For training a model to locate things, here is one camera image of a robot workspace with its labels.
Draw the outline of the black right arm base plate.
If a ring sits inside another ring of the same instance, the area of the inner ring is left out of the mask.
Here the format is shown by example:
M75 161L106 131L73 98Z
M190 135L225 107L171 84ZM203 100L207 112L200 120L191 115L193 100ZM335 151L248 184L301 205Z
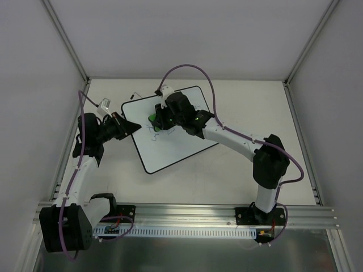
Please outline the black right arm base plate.
M283 226L286 223L285 210L276 206L269 213L259 210L255 205L236 207L234 211L238 226Z

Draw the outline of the green whiteboard eraser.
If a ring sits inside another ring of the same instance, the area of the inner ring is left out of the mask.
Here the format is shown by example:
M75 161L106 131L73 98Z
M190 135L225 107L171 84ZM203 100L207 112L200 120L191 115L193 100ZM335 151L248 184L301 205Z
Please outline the green whiteboard eraser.
M151 124L151 126L153 127L153 130L154 130L155 132L158 132L158 131L161 131L161 130L162 130L162 125L161 125L161 123L159 122L159 118L158 118L158 116L157 116L157 114L156 114L156 113L154 113L154 114L150 115L150 116L148 117L148 120L149 120L149 122L150 122L150 124Z

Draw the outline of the white whiteboard black frame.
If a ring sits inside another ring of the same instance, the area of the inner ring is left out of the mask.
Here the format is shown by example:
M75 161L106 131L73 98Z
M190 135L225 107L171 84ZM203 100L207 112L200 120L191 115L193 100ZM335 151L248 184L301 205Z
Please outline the white whiteboard black frame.
M161 101L154 95L121 105L124 118L141 125L132 139L144 171L150 175L217 145L217 142L187 134L180 126L156 132L148 117L155 113L155 105Z

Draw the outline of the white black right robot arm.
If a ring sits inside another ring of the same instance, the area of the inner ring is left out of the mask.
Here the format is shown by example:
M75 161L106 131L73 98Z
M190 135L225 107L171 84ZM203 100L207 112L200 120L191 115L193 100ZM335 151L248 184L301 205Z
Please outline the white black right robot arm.
M182 92L156 90L155 94L161 98L155 106L155 115L149 117L155 131L180 126L187 134L220 143L252 162L258 195L247 215L259 224L271 221L277 187L290 164L280 138L273 134L263 139L243 138L241 133L233 133L220 125L215 114L195 109Z

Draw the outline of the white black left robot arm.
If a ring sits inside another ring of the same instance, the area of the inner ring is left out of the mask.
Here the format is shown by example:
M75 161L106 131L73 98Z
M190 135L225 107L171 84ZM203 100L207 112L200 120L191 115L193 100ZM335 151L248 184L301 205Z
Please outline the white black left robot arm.
M72 158L76 165L64 190L49 207L41 209L39 221L45 248L49 253L87 250L99 222L118 220L121 214L112 193L97 193L86 200L86 190L104 154L104 144L123 140L141 128L113 112L100 120L93 113L78 117L79 134Z

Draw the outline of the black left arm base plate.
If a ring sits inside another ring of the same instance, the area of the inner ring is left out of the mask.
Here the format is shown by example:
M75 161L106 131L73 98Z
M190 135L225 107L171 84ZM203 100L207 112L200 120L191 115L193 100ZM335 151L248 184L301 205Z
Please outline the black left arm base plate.
M117 215L123 218L119 219L120 223L130 223L129 218L134 221L136 215L135 205L118 204L117 205Z

